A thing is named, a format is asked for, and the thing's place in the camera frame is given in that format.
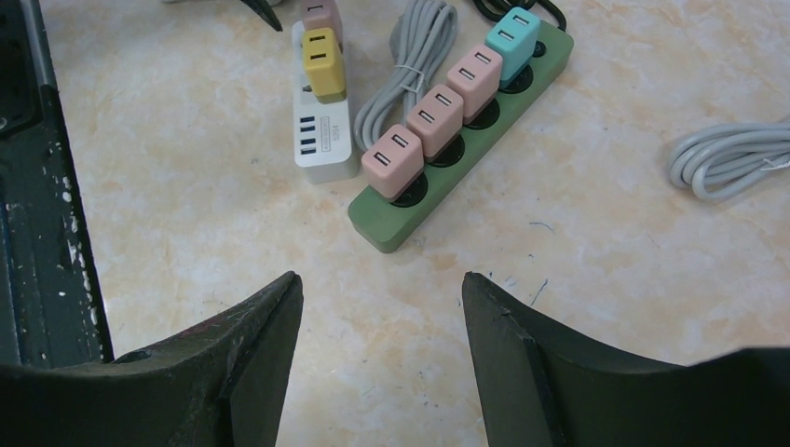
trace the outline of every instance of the marble pattern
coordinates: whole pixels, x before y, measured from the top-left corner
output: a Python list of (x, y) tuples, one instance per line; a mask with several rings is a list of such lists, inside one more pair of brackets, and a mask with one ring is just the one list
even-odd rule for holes
[[(235, 0), (41, 3), (116, 354), (303, 277), (279, 445), (485, 445), (470, 270), (528, 303), (548, 280), (536, 309), (656, 359), (790, 343), (790, 173), (708, 204), (664, 170), (691, 131), (788, 114), (784, 0), (559, 0), (566, 71), (389, 255), (346, 216), (362, 176), (293, 163), (288, 33)], [(489, 26), (452, 3), (447, 67)], [(339, 4), (359, 107), (405, 2)]]

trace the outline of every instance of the green power strip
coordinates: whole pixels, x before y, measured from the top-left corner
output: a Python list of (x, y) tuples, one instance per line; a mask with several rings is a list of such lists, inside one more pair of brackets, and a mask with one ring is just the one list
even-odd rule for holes
[(538, 41), (545, 45), (546, 51), (530, 62), (533, 75), (530, 87), (515, 94), (500, 91), (497, 94), (499, 118), (490, 127), (461, 130), (465, 150), (455, 164), (446, 168), (426, 164), (422, 183), (424, 186), (427, 179), (428, 190), (419, 202), (410, 204), (412, 206), (396, 206), (370, 186), (351, 202), (348, 217), (354, 228), (379, 251), (392, 253), (397, 250), (565, 69), (573, 49), (573, 38), (543, 21)]

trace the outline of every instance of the black cable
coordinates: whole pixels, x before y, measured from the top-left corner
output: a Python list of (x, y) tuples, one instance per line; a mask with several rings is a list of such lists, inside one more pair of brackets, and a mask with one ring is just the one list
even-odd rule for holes
[(483, 17), (490, 21), (500, 21), (503, 17), (514, 7), (521, 7), (529, 10), (537, 3), (543, 9), (557, 20), (557, 28), (565, 31), (567, 28), (567, 20), (565, 14), (560, 10), (557, 5), (552, 3), (552, 0), (472, 0), (477, 10), (483, 14)]

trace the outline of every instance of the coiled gray cable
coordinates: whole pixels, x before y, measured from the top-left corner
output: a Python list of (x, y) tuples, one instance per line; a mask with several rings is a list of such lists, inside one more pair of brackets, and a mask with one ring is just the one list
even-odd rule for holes
[(395, 71), (354, 118), (354, 143), (367, 151), (381, 137), (381, 128), (395, 101), (403, 95), (403, 118), (425, 95), (430, 80), (456, 42), (456, 8), (437, 0), (412, 0), (389, 37)]
[(702, 200), (741, 193), (772, 171), (790, 168), (790, 122), (724, 124), (695, 133), (672, 151), (672, 183)]

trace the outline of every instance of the blue plug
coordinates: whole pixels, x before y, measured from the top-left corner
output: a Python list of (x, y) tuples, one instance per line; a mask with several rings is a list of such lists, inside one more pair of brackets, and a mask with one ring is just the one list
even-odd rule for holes
[(485, 45), (502, 56), (499, 87), (507, 87), (526, 68), (535, 52), (540, 18), (522, 7), (515, 7), (485, 37)]

